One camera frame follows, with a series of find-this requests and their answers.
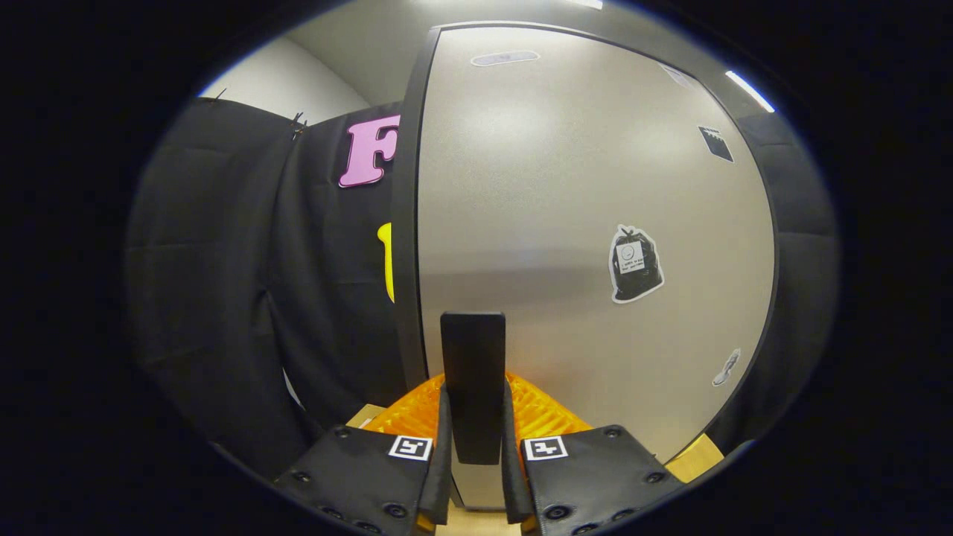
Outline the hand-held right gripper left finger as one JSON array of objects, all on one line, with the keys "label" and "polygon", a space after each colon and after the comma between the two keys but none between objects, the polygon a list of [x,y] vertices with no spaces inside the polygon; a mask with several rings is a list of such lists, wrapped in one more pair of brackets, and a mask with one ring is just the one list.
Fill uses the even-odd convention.
[{"label": "hand-held right gripper left finger", "polygon": [[377,536],[427,536],[448,523],[450,404],[439,374],[363,427],[338,425],[275,480],[320,515]]}]

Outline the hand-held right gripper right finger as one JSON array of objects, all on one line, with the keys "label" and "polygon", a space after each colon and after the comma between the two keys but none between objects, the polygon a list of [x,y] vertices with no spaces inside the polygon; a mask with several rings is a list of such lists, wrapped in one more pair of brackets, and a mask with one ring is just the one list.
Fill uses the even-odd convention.
[{"label": "hand-held right gripper right finger", "polygon": [[523,536],[606,532],[684,490],[622,425],[592,427],[530,381],[505,380],[505,515]]}]

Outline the black cabinet door handle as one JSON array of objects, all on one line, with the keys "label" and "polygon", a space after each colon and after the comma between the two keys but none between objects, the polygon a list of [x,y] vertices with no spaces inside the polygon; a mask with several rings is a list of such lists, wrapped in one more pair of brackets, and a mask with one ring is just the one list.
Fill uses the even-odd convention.
[{"label": "black cabinet door handle", "polygon": [[440,316],[444,383],[460,464],[491,466],[503,444],[505,316],[445,312]]}]

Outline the black backdrop cloth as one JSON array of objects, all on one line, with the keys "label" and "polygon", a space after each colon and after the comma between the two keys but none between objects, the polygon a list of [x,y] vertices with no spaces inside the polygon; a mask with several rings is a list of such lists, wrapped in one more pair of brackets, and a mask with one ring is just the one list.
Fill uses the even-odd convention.
[{"label": "black backdrop cloth", "polygon": [[819,363],[840,227],[779,113],[443,95],[306,127],[198,98],[130,214],[136,359],[274,479],[443,374],[440,316],[505,316],[505,372],[662,462],[759,440]]}]

